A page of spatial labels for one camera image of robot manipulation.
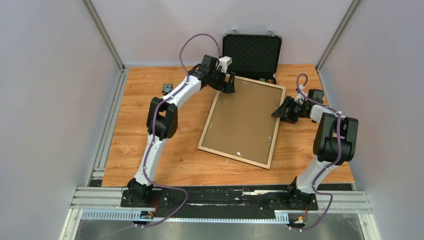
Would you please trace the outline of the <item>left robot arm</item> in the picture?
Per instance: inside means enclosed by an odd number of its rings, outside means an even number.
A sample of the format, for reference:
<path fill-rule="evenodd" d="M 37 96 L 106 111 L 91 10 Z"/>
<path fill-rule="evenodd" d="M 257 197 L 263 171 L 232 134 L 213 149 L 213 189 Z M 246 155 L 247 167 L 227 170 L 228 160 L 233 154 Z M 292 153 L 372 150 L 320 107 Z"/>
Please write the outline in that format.
<path fill-rule="evenodd" d="M 153 186 L 163 150 L 178 129 L 178 110 L 194 94 L 209 86 L 225 94 L 235 92 L 235 73 L 227 73 L 232 58 L 205 55 L 202 62 L 187 72 L 183 81 L 164 97 L 154 97 L 149 106 L 147 145 L 141 165 L 128 184 L 128 190 L 140 206 L 153 201 Z"/>

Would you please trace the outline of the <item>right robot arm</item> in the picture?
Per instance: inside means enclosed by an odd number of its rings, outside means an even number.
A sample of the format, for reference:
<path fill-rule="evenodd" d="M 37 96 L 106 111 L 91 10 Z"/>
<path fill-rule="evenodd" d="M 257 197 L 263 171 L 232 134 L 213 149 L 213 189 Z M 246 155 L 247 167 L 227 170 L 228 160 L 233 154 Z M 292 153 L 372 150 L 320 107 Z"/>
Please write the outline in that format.
<path fill-rule="evenodd" d="M 359 121 L 346 117 L 324 106 L 323 90 L 311 89 L 307 96 L 300 91 L 296 98 L 287 96 L 272 117 L 295 124 L 300 118 L 318 123 L 313 142 L 313 158 L 305 171 L 295 177 L 285 195 L 286 204 L 292 209 L 309 205 L 315 200 L 318 186 L 327 175 L 355 154 Z"/>

